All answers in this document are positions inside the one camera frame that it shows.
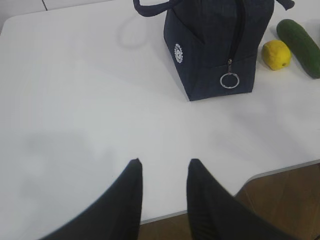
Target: navy lunch bag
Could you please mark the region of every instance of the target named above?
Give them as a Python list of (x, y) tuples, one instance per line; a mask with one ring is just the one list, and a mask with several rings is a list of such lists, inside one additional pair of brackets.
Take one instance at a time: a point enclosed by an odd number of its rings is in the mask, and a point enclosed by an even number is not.
[[(277, 0), (286, 10), (292, 0)], [(167, 11), (164, 40), (190, 101), (252, 92), (258, 46), (274, 0), (169, 0), (134, 8), (144, 17)]]

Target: cucumber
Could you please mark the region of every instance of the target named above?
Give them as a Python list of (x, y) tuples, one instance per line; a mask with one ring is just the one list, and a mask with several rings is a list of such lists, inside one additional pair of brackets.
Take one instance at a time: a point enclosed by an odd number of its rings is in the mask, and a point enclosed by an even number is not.
[(295, 21), (284, 19), (276, 26), (276, 33), (306, 73), (313, 79), (320, 79), (320, 49), (306, 30)]

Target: white wall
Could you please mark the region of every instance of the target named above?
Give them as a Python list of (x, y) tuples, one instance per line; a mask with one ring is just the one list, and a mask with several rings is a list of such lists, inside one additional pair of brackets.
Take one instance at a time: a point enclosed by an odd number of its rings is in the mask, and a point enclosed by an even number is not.
[[(44, 0), (44, 3), (48, 10), (52, 10), (103, 1), (105, 0)], [(42, 0), (0, 0), (0, 33), (8, 18), (45, 10)]]

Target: bag handle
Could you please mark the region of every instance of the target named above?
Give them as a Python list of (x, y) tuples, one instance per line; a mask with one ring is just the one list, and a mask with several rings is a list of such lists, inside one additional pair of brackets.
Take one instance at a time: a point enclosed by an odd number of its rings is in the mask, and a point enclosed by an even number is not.
[[(178, 5), (182, 1), (183, 0), (169, 0), (164, 3), (145, 6), (140, 4), (140, 0), (133, 0), (133, 6), (141, 16), (153, 17), (155, 15), (163, 13), (164, 11), (172, 9), (174, 6)], [(292, 0), (276, 0), (276, 1), (280, 3), (285, 10), (291, 9), (295, 5), (295, 2)]]
[(285, 10), (292, 9), (295, 6), (295, 2), (292, 0), (276, 0), (278, 3), (280, 3)]
[(181, 3), (183, 0), (169, 0), (164, 3), (151, 6), (140, 5), (140, 0), (133, 0), (133, 6), (135, 10), (144, 17), (153, 17), (155, 15), (161, 14), (164, 11), (172, 9), (174, 6)]

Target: lemon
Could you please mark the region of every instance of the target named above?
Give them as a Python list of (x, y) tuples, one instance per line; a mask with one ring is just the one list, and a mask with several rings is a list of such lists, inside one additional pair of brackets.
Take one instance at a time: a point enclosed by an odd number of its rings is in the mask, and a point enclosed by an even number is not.
[(289, 66), (291, 57), (290, 49), (283, 41), (272, 40), (263, 45), (262, 58), (272, 70)]

